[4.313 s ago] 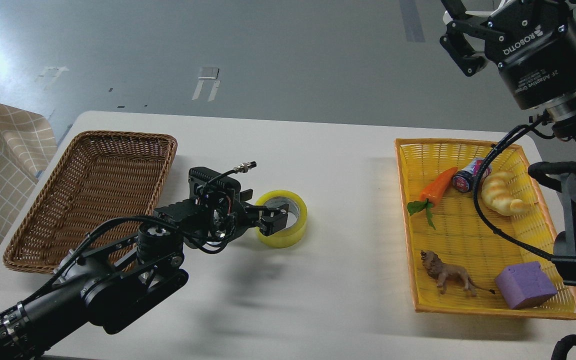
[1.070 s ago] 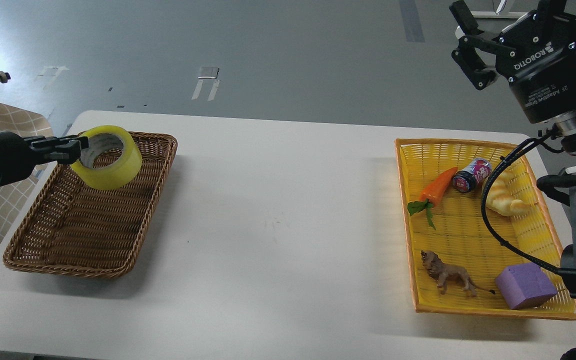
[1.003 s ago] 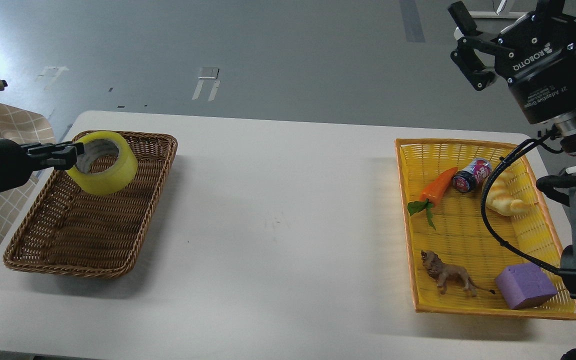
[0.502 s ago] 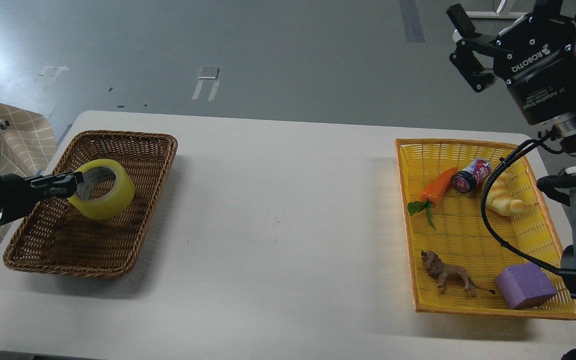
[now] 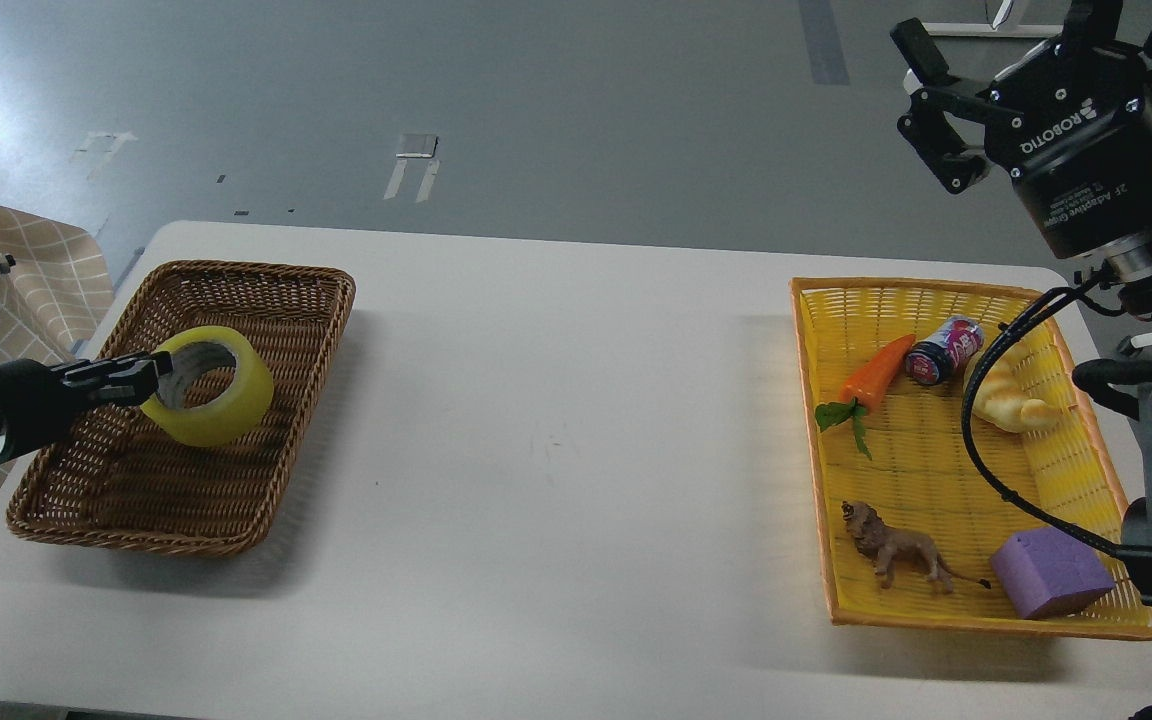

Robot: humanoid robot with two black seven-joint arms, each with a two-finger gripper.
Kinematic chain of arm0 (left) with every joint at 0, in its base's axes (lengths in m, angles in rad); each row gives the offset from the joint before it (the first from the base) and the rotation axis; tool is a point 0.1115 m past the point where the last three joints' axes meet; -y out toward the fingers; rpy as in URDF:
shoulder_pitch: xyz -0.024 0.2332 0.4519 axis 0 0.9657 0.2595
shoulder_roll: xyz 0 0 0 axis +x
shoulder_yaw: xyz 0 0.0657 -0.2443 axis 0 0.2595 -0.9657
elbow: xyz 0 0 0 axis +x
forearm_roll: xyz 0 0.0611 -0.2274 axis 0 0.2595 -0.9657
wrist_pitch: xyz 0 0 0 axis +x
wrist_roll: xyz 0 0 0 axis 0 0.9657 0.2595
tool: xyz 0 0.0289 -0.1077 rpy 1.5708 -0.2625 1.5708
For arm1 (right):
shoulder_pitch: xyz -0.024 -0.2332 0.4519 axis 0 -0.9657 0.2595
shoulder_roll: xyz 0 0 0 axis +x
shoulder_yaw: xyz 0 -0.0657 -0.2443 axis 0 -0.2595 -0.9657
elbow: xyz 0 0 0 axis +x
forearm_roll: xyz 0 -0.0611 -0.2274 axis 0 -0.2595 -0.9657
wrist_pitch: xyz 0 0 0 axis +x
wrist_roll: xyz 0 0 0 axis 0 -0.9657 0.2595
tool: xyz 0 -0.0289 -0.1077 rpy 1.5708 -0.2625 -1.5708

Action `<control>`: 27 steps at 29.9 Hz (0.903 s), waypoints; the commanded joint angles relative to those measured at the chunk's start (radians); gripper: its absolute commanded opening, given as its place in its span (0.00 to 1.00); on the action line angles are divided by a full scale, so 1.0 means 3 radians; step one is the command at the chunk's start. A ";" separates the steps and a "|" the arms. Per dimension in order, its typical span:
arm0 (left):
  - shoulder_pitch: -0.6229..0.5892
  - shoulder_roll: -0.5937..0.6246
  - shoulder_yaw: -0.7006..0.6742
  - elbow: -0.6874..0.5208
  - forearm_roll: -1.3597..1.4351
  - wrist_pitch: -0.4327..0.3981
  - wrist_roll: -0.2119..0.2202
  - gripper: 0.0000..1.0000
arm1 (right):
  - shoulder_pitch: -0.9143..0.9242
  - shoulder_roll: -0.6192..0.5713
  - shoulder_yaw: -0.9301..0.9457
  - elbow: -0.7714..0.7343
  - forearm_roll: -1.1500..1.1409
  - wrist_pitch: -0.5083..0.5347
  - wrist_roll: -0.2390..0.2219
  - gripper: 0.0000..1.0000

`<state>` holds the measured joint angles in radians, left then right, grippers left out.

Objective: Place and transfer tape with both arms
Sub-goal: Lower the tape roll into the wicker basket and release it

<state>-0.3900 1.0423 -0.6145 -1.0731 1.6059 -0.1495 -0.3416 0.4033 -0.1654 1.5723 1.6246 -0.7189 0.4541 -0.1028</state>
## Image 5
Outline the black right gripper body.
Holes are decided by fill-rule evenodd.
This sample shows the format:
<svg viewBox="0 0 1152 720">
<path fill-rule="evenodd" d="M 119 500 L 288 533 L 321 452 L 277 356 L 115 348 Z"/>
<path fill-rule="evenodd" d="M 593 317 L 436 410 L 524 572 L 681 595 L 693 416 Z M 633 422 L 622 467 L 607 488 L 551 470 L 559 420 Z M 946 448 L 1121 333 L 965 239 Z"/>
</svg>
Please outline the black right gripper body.
<svg viewBox="0 0 1152 720">
<path fill-rule="evenodd" d="M 1010 118 L 986 127 L 987 158 L 1011 172 L 1052 255 L 1092 252 L 1152 229 L 1152 68 L 1111 41 L 1076 56 L 1043 41 L 987 92 Z"/>
</svg>

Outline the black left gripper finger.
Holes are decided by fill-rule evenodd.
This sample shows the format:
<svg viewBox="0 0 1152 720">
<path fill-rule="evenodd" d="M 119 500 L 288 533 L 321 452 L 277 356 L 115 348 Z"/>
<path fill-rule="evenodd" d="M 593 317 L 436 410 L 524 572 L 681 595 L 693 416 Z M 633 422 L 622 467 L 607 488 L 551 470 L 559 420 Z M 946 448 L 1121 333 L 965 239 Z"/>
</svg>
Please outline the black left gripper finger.
<svg viewBox="0 0 1152 720">
<path fill-rule="evenodd" d="M 63 364 L 61 382 L 67 386 L 157 386 L 173 370 L 168 351 L 134 353 Z"/>
<path fill-rule="evenodd" d="M 138 407 L 156 395 L 156 376 L 108 376 L 79 382 L 76 409 L 88 411 L 103 406 Z"/>
</svg>

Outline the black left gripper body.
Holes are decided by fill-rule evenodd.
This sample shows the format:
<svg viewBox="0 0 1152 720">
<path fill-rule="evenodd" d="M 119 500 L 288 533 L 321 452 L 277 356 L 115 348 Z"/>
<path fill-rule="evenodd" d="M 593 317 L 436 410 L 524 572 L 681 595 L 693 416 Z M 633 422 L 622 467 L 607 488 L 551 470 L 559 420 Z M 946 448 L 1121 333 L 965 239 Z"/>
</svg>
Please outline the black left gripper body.
<svg viewBox="0 0 1152 720">
<path fill-rule="evenodd" d="M 81 393 L 65 384 L 65 374 L 84 364 L 18 359 L 0 365 L 0 465 L 65 437 L 84 411 Z"/>
</svg>

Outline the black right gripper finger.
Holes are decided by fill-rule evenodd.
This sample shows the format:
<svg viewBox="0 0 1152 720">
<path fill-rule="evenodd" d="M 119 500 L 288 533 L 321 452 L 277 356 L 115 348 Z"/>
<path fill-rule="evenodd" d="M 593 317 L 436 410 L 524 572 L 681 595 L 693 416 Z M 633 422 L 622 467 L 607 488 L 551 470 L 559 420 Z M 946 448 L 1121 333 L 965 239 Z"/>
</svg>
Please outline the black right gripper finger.
<svg viewBox="0 0 1152 720">
<path fill-rule="evenodd" d="M 998 103 L 995 88 L 952 73 L 919 18 L 901 20 L 890 38 L 918 81 L 909 109 L 899 118 L 899 132 L 947 192 L 964 192 L 987 176 L 988 158 L 984 149 L 969 146 L 948 118 L 1006 129 L 1011 109 Z"/>
<path fill-rule="evenodd" d="M 1134 1 L 1071 1 L 1056 36 L 1056 58 L 1152 60 L 1152 1 L 1146 5 L 1134 10 Z"/>
</svg>

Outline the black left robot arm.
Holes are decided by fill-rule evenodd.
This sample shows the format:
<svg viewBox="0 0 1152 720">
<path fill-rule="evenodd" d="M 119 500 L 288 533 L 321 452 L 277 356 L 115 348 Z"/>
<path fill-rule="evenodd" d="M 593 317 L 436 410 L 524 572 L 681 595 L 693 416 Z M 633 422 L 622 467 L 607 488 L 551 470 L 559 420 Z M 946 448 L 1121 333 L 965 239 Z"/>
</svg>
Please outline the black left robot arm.
<svg viewBox="0 0 1152 720">
<path fill-rule="evenodd" d="M 96 407 L 143 404 L 173 369 L 168 351 L 54 365 L 0 361 L 0 467 L 60 441 Z"/>
</svg>

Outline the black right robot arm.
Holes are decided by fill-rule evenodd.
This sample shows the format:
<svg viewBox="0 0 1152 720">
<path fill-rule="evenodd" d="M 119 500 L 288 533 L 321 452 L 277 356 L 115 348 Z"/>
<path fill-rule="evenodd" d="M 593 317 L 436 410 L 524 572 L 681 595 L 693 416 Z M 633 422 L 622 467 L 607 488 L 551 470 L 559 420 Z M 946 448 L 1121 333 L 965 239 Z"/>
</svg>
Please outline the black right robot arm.
<svg viewBox="0 0 1152 720">
<path fill-rule="evenodd" d="M 1007 488 L 984 464 L 972 430 L 988 370 L 1062 306 L 1087 301 L 1096 286 L 1116 286 L 1121 313 L 1152 318 L 1152 31 L 1142 46 L 1120 41 L 1121 12 L 1120 1 L 1074 1 L 1055 36 L 987 82 L 952 73 L 919 18 L 902 20 L 890 38 L 918 81 L 899 132 L 937 181 L 961 194 L 996 165 L 1056 258 L 1097 263 L 1083 281 L 1044 291 L 984 351 L 961 410 L 968 455 L 1005 501 L 1123 562 L 1152 606 L 1152 458 L 1146 497 L 1126 509 L 1120 541 L 1111 541 Z M 1152 359 L 1085 361 L 1071 381 L 1134 420 L 1152 452 Z"/>
</svg>

